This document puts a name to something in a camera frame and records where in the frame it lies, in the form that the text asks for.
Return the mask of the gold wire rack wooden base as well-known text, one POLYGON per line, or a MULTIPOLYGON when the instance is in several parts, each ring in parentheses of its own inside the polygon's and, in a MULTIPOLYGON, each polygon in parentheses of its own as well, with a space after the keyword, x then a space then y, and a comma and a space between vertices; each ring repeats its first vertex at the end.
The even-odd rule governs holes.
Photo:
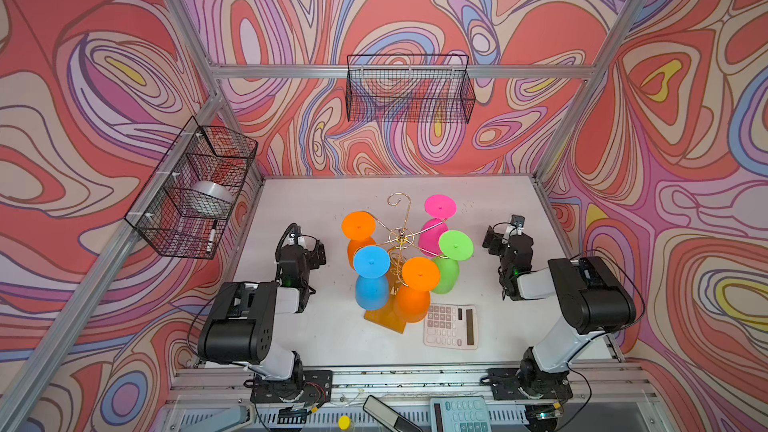
POLYGON ((403 192, 395 192, 387 197, 387 204, 391 207, 397 207, 403 200, 407 202, 407 206, 401 225, 390 227, 375 217, 377 224, 388 232, 388 238, 381 247, 386 249, 390 259, 390 268, 385 274, 389 284, 389 296, 383 307, 366 311, 363 315, 366 321, 398 334, 405 332, 406 322, 395 312, 395 299, 397 292, 405 286, 402 278, 402 269, 406 262, 404 251, 414 245, 416 234, 408 228, 411 198, 403 192))

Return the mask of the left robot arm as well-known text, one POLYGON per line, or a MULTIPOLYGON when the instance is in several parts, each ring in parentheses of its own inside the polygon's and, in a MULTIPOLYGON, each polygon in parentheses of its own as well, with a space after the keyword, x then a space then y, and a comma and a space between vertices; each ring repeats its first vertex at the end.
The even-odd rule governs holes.
POLYGON ((197 356, 237 365, 254 375, 254 386, 280 399, 296 400, 307 390, 324 393, 305 378, 300 355, 274 338, 275 317, 301 314, 316 289, 310 273, 326 263, 323 243, 290 224, 274 252, 275 278, 225 282, 213 299, 196 345, 197 356))

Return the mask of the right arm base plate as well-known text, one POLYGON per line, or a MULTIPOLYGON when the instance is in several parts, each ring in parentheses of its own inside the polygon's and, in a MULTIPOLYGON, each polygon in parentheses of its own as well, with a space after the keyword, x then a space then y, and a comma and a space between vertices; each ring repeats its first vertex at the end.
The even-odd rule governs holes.
POLYGON ((567 402, 573 391, 567 373, 525 371, 519 368, 490 368, 480 379, 489 386, 493 398, 502 400, 554 400, 567 402))

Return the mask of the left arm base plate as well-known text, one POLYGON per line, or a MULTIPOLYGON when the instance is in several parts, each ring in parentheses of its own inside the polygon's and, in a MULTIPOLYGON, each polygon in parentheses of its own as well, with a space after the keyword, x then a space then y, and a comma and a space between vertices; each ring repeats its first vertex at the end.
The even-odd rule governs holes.
POLYGON ((254 404, 323 405, 332 397, 333 372, 329 369, 294 372, 282 381, 267 381, 254 374, 243 383, 254 404))

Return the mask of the orange wine glass front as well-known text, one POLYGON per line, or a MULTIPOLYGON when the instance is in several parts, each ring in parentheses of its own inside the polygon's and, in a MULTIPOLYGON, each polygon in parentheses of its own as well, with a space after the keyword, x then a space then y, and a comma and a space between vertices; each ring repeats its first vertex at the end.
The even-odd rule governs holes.
POLYGON ((408 259, 401 271, 402 285, 395 295, 394 311, 406 323, 423 320, 431 305, 431 291, 439 284, 438 266, 425 257, 408 259))

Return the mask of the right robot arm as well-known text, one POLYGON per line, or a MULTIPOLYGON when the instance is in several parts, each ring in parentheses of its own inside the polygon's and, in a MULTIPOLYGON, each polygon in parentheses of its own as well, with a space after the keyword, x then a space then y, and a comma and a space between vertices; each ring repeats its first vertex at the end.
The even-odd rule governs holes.
POLYGON ((532 269, 533 238, 510 222, 505 232, 487 228, 482 247, 500 259, 502 296, 513 301, 557 299, 561 317, 538 344, 526 349, 516 369, 491 369, 494 398, 569 399, 571 362, 592 341, 630 327, 638 318, 634 299, 601 257, 555 258, 532 269))

